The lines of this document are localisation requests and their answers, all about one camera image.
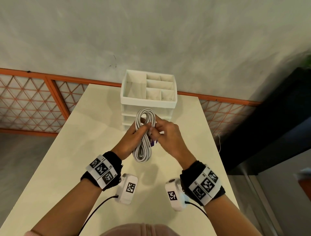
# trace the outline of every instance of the black cable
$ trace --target black cable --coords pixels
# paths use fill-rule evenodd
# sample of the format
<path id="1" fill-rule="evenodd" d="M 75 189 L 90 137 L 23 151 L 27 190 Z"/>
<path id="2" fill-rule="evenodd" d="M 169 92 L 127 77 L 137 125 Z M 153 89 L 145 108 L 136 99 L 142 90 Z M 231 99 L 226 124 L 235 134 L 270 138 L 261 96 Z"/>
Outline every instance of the black cable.
<path id="1" fill-rule="evenodd" d="M 195 205 L 195 204 L 193 204 L 193 203 L 191 203 L 191 202 L 189 202 L 189 201 L 185 201 L 185 203 L 186 203 L 186 204 L 191 204 L 191 205 L 195 206 L 195 207 L 198 208 L 201 212 L 203 212 L 204 215 L 206 215 L 206 217 L 208 218 L 207 214 L 206 214 L 200 207 L 198 207 L 197 205 Z"/>
<path id="2" fill-rule="evenodd" d="M 108 200 L 111 199 L 111 198 L 118 198 L 118 197 L 119 197 L 119 195 L 111 196 L 111 197 L 107 198 L 105 201 L 103 201 L 103 202 L 92 212 L 92 214 L 89 216 L 89 218 L 87 218 L 86 222 L 83 224 L 83 226 L 82 226 L 82 228 L 80 229 L 80 232 L 78 233 L 77 236 L 79 236 L 79 235 L 81 234 L 81 231 L 83 230 L 83 228 L 84 228 L 84 226 L 86 225 L 86 223 L 89 221 L 89 219 L 91 218 L 91 216 L 95 213 L 95 211 L 97 211 L 97 209 L 98 209 L 101 205 L 103 205 L 106 201 L 108 201 Z"/>

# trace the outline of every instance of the storage box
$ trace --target storage box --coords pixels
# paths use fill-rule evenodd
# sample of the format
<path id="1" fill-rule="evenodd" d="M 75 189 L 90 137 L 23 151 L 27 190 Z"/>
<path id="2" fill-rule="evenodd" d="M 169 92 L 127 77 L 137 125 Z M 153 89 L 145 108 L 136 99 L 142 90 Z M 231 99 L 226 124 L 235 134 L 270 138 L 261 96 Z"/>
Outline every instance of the storage box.
<path id="1" fill-rule="evenodd" d="M 160 118 L 170 120 L 177 103 L 175 77 L 169 74 L 126 70 L 120 96 L 124 130 L 134 122 L 136 114 L 147 107 Z"/>

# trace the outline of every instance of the gray cable bundle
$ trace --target gray cable bundle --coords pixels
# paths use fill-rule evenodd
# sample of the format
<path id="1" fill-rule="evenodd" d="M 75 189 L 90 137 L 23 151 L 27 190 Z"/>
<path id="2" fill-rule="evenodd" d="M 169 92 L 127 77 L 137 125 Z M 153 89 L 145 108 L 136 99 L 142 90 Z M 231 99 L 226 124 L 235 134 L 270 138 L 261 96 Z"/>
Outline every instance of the gray cable bundle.
<path id="1" fill-rule="evenodd" d="M 151 126 L 155 127 L 155 122 L 156 122 L 156 116 L 154 114 L 154 112 L 149 109 L 142 109 L 140 110 L 137 115 L 136 115 L 136 119 L 135 119 L 135 128 L 136 131 L 139 129 L 139 127 L 141 127 L 142 123 L 140 121 L 140 118 L 142 117 L 142 114 L 146 114 L 146 121 L 145 124 L 151 122 Z M 151 157 L 152 151 L 151 151 L 151 144 L 149 141 L 149 137 L 148 137 L 148 132 L 146 132 L 144 134 L 144 136 L 142 137 L 142 141 L 141 143 L 134 149 L 133 151 L 133 157 L 137 162 L 146 162 L 149 160 L 149 158 Z"/>

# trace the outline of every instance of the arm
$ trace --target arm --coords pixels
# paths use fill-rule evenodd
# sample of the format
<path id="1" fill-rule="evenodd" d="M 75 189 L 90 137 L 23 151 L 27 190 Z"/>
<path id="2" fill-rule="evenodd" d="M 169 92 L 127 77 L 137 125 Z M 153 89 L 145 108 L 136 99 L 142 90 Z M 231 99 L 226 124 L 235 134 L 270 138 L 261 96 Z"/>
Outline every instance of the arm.
<path id="1" fill-rule="evenodd" d="M 132 124 L 111 151 L 124 160 L 137 147 L 150 127 L 151 124 L 148 123 L 136 131 L 135 124 Z M 102 189 L 93 185 L 91 181 L 82 179 L 32 228 L 32 231 L 42 236 L 77 235 L 101 192 Z"/>
<path id="2" fill-rule="evenodd" d="M 156 117 L 156 121 L 155 128 L 150 128 L 151 138 L 157 139 L 184 170 L 188 169 L 196 158 L 185 145 L 178 125 L 159 117 Z M 261 235 L 226 195 L 210 201 L 204 209 L 218 236 Z"/>

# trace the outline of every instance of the person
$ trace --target person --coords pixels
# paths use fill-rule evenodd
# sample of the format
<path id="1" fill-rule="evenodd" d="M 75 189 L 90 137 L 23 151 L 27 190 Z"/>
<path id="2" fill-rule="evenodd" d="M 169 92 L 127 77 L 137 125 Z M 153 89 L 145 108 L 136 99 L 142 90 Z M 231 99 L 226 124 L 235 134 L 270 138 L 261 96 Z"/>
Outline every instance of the person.
<path id="1" fill-rule="evenodd" d="M 126 159 L 149 130 L 151 139 L 158 140 L 162 148 L 179 162 L 183 172 L 194 163 L 198 163 L 185 145 L 176 124 L 162 120 L 158 116 L 156 122 L 155 127 L 151 127 L 151 123 L 148 123 L 142 125 L 137 131 L 133 124 L 111 150 L 116 155 L 115 158 Z M 101 192 L 102 189 L 98 185 L 96 186 L 88 178 L 82 178 L 25 236 L 78 235 Z M 209 201 L 204 209 L 217 236 L 261 235 L 225 194 Z M 168 226 L 148 224 L 121 225 L 102 234 L 102 236 L 112 235 L 177 236 Z"/>

